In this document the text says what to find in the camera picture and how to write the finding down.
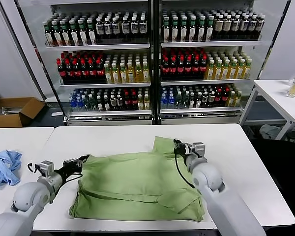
white table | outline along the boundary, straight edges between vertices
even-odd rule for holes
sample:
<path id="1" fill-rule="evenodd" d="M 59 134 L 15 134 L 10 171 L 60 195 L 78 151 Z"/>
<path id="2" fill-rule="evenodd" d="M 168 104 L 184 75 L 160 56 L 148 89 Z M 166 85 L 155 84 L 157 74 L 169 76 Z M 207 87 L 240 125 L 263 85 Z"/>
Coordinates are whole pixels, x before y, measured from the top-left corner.
<path id="1" fill-rule="evenodd" d="M 21 181 L 14 186 L 0 186 L 0 214 L 9 207 L 15 190 L 25 183 L 25 177 L 30 174 L 27 164 L 38 157 L 53 130 L 53 127 L 0 128 L 0 151 L 6 149 L 22 154 L 21 167 L 15 173 Z"/>
<path id="2" fill-rule="evenodd" d="M 262 226 L 295 223 L 288 205 L 238 124 L 58 127 L 47 141 L 39 160 L 53 161 L 57 169 L 63 160 L 87 153 L 103 157 L 150 151 L 155 136 L 178 138 L 189 143 L 204 142 L 208 161 L 242 196 Z M 30 174 L 27 181 L 36 181 L 38 175 Z M 207 210 L 202 222 L 73 219 L 68 210 L 76 197 L 77 184 L 77 181 L 72 181 L 60 189 L 53 204 L 47 205 L 38 215 L 33 230 L 142 232 L 216 229 Z"/>
<path id="3" fill-rule="evenodd" d="M 281 140 L 287 132 L 295 127 L 295 97 L 286 96 L 289 88 L 288 80 L 255 80 L 254 88 L 240 117 L 239 124 L 242 126 L 245 124 L 256 97 L 261 95 L 287 121 L 275 138 Z"/>

shelf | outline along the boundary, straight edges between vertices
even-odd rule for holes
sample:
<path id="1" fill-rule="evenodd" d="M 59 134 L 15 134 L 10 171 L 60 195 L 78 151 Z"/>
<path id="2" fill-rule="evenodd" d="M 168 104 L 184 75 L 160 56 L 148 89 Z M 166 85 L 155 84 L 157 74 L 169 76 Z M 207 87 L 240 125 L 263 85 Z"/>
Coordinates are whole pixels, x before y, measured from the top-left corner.
<path id="1" fill-rule="evenodd" d="M 118 49 L 146 49 L 150 48 L 149 43 L 129 43 L 129 44 L 103 44 L 86 46 L 63 46 L 46 47 L 48 51 L 86 51 L 86 50 L 118 50 Z"/>
<path id="2" fill-rule="evenodd" d="M 241 107 L 207 107 L 191 109 L 161 109 L 161 115 L 189 114 L 189 113 L 217 113 L 217 112 L 240 112 Z"/>
<path id="3" fill-rule="evenodd" d="M 211 41 L 211 42 L 177 42 L 162 43 L 162 48 L 184 48 L 184 47 L 226 47 L 226 46 L 259 46 L 263 41 Z"/>
<path id="4" fill-rule="evenodd" d="M 61 5 L 61 4 L 80 4 L 80 3 L 103 3 L 103 2 L 130 2 L 148 0 L 31 0 L 33 5 Z"/>
<path id="5" fill-rule="evenodd" d="M 162 86 L 168 85 L 206 85 L 206 84 L 232 84 L 253 81 L 252 79 L 229 79 L 229 80 L 192 80 L 192 81 L 162 81 Z"/>
<path id="6" fill-rule="evenodd" d="M 149 87 L 151 83 L 127 83 L 127 84 L 90 84 L 90 85 L 60 85 L 70 89 L 95 89 L 95 88 L 124 88 L 124 87 Z"/>

folded shirt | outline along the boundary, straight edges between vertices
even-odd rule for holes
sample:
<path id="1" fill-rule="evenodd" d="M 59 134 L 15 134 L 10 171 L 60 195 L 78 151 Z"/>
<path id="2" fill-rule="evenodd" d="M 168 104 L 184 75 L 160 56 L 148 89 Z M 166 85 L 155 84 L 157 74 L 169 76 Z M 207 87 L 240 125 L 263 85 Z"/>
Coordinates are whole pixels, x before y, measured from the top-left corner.
<path id="1" fill-rule="evenodd" d="M 178 157 L 183 176 L 191 175 Z M 151 152 L 105 158 L 90 156 L 83 165 L 77 197 L 69 213 L 106 220 L 203 219 L 200 193 L 179 175 L 172 139 L 155 137 Z"/>

black cable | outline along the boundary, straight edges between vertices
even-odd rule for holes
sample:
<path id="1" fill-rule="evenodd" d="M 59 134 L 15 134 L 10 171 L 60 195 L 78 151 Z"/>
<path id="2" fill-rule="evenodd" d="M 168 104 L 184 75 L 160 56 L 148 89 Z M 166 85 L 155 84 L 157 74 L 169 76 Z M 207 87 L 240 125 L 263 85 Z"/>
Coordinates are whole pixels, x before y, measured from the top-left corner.
<path id="1" fill-rule="evenodd" d="M 185 179 L 185 177 L 182 176 L 182 174 L 181 174 L 181 172 L 180 172 L 180 170 L 179 170 L 179 167 L 178 167 L 178 163 L 177 163 L 177 154 L 176 154 L 176 153 L 175 153 L 175 162 L 176 162 L 177 170 L 178 170 L 180 176 L 182 177 L 182 179 L 183 179 L 183 180 L 184 180 L 184 181 L 185 181 L 190 187 L 195 188 L 195 186 L 193 186 L 191 183 L 189 183 L 189 182 Z"/>

refrigerator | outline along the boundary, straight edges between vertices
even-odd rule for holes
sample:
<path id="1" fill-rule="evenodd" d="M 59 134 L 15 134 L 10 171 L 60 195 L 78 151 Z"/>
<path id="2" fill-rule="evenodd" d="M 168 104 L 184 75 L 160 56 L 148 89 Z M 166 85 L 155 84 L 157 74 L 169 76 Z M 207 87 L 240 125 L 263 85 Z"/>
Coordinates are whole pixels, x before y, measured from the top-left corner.
<path id="1" fill-rule="evenodd" d="M 230 90 L 235 91 L 236 94 L 241 91 L 241 99 L 246 100 L 252 90 L 253 81 L 260 78 L 267 79 L 263 77 L 262 72 L 264 70 L 272 71 L 274 68 L 274 65 L 267 67 L 267 60 L 271 61 L 273 58 L 271 54 L 274 54 L 275 41 L 283 38 L 287 33 L 295 35 L 295 31 L 292 32 L 289 24 L 284 24 L 285 19 L 295 15 L 295 0 L 277 0 L 275 4 L 270 0 L 15 0 L 12 3 L 9 0 L 0 0 L 0 6 L 2 6 L 13 33 L 20 43 L 20 47 L 29 62 L 40 89 L 47 98 L 46 101 L 60 104 L 65 115 L 64 122 L 67 125 L 238 122 L 243 110 L 241 103 L 237 103 L 236 106 L 234 106 L 234 103 L 230 106 L 225 106 L 225 103 L 216 103 L 214 105 L 202 103 L 197 107 L 195 99 L 193 105 L 191 105 L 190 100 L 187 104 L 180 105 L 176 99 L 177 89 L 181 89 L 181 91 L 184 88 L 192 89 L 195 93 L 197 88 L 201 89 L 202 86 L 205 86 L 208 91 L 210 88 L 214 88 L 216 92 L 218 88 L 225 90 L 228 87 Z M 209 40 L 198 40 L 197 34 L 199 30 L 197 27 L 200 23 L 198 18 L 206 16 L 207 25 L 209 16 L 214 13 L 213 10 L 220 12 L 220 15 L 221 13 L 231 15 L 232 12 L 235 12 L 236 15 L 238 11 L 242 13 L 249 11 L 249 13 L 252 13 L 249 20 L 253 15 L 257 15 L 257 19 L 264 15 L 265 22 L 257 38 L 247 35 L 230 37 L 228 32 L 225 33 L 225 36 L 219 36 L 218 29 L 213 28 L 212 35 L 214 37 L 212 36 Z M 123 19 L 121 18 L 125 15 L 128 15 L 129 35 L 123 33 Z M 193 39 L 189 39 L 190 29 L 188 28 L 185 39 L 172 40 L 174 16 L 178 16 L 178 26 L 180 27 L 182 16 L 185 15 L 187 16 L 187 27 L 192 25 L 191 17 L 196 17 L 195 32 L 197 34 Z M 218 20 L 216 16 L 217 14 L 214 13 L 214 23 L 216 19 Z M 168 26 L 169 39 L 166 40 L 164 40 L 165 17 L 170 19 Z M 90 18 L 93 25 L 89 27 L 87 21 Z M 104 27 L 103 35 L 96 31 L 98 18 L 102 19 L 99 26 Z M 77 41 L 74 41 L 75 35 L 69 35 L 68 43 L 65 43 L 65 38 L 60 35 L 58 37 L 62 38 L 58 43 L 54 34 L 57 30 L 53 31 L 52 21 L 57 22 L 55 26 L 59 28 L 59 33 L 62 33 L 60 31 L 62 29 L 60 21 L 65 21 L 63 24 L 66 24 L 66 30 L 70 34 L 72 33 L 70 31 L 72 30 L 71 20 L 75 20 L 75 29 L 73 31 L 78 33 Z M 49 24 L 50 31 L 44 27 L 46 21 Z M 105 26 L 108 24 L 110 27 L 115 25 L 117 28 L 107 28 L 108 31 L 106 32 Z M 140 27 L 144 24 L 146 31 L 141 33 Z M 138 25 L 138 34 L 136 34 L 135 29 L 132 33 L 133 29 L 131 27 L 135 27 L 135 25 Z M 93 42 L 88 34 L 89 29 L 92 28 L 96 38 Z M 83 41 L 84 36 L 80 36 L 78 30 L 86 33 L 85 41 Z M 280 36 L 281 30 L 285 31 L 282 36 Z M 240 55 L 239 57 L 249 55 L 250 59 L 252 59 L 248 77 L 206 79 L 197 73 L 193 76 L 189 76 L 187 72 L 180 75 L 176 73 L 174 76 L 167 76 L 163 73 L 164 54 L 171 55 L 169 58 L 171 63 L 173 57 L 176 57 L 177 54 L 185 56 L 186 52 L 190 54 L 192 52 L 198 54 L 200 52 L 203 54 L 217 52 L 218 55 L 214 57 L 217 60 L 217 57 L 222 54 L 225 56 L 225 53 L 231 57 L 234 51 Z M 276 53 L 281 51 L 281 48 L 275 49 Z M 93 76 L 92 79 L 90 79 L 90 71 L 85 75 L 86 72 L 82 69 L 84 65 L 81 64 L 82 57 L 85 57 L 83 64 L 87 64 L 85 61 L 89 61 L 89 58 L 92 58 L 92 62 L 100 59 L 100 66 L 97 66 L 96 70 L 101 71 L 101 74 Z M 115 73 L 112 65 L 114 57 L 117 57 L 117 70 Z M 106 71 L 107 58 L 110 59 L 110 63 L 108 63 Z M 60 65 L 64 65 L 64 71 L 59 70 L 57 67 L 57 59 L 60 60 Z M 70 67 L 68 69 L 66 67 L 67 59 L 69 66 L 75 66 L 74 60 L 78 61 L 77 64 L 80 63 L 79 69 L 77 67 L 75 67 L 76 71 L 70 69 Z M 135 59 L 139 62 L 138 70 Z M 124 69 L 120 66 L 122 60 L 125 60 L 123 62 L 125 64 Z M 129 61 L 132 61 L 131 65 L 135 74 L 132 80 L 128 76 L 129 71 L 131 71 L 127 66 Z M 70 77 L 69 74 L 70 79 L 66 74 L 67 70 L 72 70 L 73 76 Z M 109 81 L 106 73 L 110 74 L 109 78 L 113 79 L 113 82 Z M 169 103 L 171 91 L 175 100 L 174 104 Z M 95 101 L 95 105 L 90 106 L 88 103 L 87 106 L 82 106 L 83 103 L 80 103 L 81 106 L 79 107 L 80 100 L 76 99 L 76 93 L 80 93 L 80 99 L 82 95 L 87 98 L 89 94 L 92 94 L 95 99 L 99 95 L 100 99 Z M 163 93 L 166 94 L 166 100 L 162 99 Z M 75 99 L 75 103 L 72 102 L 70 97 Z"/>

